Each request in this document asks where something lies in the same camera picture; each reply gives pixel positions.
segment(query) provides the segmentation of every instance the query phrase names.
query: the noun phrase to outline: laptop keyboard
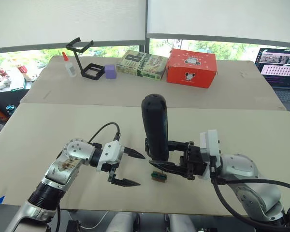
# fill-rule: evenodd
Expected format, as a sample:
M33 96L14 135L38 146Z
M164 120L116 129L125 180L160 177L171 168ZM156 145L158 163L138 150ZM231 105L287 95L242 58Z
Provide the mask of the laptop keyboard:
M290 91L275 90L275 93L282 102L290 102Z

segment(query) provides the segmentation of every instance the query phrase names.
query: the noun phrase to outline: laptop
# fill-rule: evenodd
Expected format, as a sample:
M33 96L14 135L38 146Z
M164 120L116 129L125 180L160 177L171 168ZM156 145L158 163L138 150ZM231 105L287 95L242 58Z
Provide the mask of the laptop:
M260 48L255 64L290 111L290 50Z

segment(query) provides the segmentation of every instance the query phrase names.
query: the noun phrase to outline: white roller shade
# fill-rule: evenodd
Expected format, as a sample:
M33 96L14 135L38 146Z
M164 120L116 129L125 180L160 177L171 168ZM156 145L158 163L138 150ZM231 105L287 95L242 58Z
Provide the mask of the white roller shade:
M145 0L0 0L0 48L145 40Z
M149 0L147 36L162 34L290 43L290 0Z

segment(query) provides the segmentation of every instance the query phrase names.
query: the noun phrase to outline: book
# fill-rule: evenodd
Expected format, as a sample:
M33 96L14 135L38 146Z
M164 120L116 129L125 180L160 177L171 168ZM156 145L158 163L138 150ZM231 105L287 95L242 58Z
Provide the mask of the book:
M116 65L118 72L159 81L165 71L166 57L128 50Z

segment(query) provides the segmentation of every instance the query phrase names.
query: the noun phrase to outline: laptop screen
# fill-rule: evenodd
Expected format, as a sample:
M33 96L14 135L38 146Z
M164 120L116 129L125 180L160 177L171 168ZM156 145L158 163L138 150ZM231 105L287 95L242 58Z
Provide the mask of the laptop screen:
M290 50L261 48L255 64L272 87L290 88Z

